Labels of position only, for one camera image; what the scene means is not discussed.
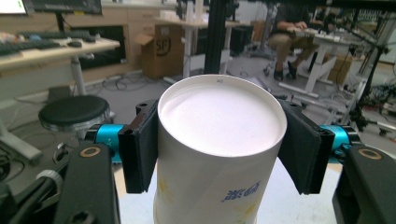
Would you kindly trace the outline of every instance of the shoe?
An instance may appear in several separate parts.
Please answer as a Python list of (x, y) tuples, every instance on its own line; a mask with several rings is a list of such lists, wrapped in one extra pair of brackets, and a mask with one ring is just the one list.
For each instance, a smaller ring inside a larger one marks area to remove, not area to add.
[(297, 68), (293, 68), (290, 62), (288, 62), (288, 67), (289, 67), (289, 74), (293, 79), (297, 78)]
[(275, 70), (274, 71), (274, 79), (276, 81), (282, 81), (283, 80), (283, 71), (278, 72)]

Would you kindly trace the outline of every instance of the person's leg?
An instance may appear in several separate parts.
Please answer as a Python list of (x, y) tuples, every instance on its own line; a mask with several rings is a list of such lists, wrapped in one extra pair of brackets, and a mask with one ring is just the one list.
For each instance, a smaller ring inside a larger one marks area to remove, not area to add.
[(302, 49), (303, 51), (294, 60), (294, 62), (288, 62), (289, 73), (293, 78), (297, 78), (297, 67), (304, 60), (307, 60), (309, 56), (318, 48), (318, 45), (313, 44), (313, 37), (296, 36), (292, 39), (291, 46), (295, 49)]
[(268, 39), (268, 46), (276, 51), (276, 68), (274, 71), (276, 80), (282, 80), (283, 78), (283, 62), (288, 57), (291, 44), (291, 38), (288, 35), (278, 34)]

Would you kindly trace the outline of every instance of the keyboard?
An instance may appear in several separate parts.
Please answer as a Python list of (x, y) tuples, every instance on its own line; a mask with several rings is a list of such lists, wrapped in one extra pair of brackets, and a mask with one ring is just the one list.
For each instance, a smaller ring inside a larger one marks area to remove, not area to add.
[(18, 32), (18, 35), (23, 35), (25, 38), (30, 38), (32, 35), (38, 35), (41, 39), (66, 39), (70, 38), (85, 38), (90, 37), (90, 32), (86, 30), (76, 30), (76, 31), (55, 31), (55, 32), (35, 32), (35, 31), (23, 31)]
[(35, 40), (18, 43), (0, 43), (0, 56), (13, 54), (25, 49), (54, 49), (61, 45), (51, 40)]

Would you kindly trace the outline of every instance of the wall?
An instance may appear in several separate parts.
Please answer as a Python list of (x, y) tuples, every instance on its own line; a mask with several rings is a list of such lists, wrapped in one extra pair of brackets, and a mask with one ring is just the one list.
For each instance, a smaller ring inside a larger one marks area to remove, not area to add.
[(267, 6), (262, 2), (240, 1), (235, 18), (238, 21), (265, 21)]

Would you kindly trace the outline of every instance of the chair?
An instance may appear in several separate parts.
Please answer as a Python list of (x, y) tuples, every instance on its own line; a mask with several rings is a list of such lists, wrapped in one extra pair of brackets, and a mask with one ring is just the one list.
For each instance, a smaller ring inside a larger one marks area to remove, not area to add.
[(102, 123), (109, 114), (110, 106), (105, 99), (80, 95), (45, 105), (38, 118), (44, 128), (55, 132), (75, 132), (81, 140), (93, 124)]

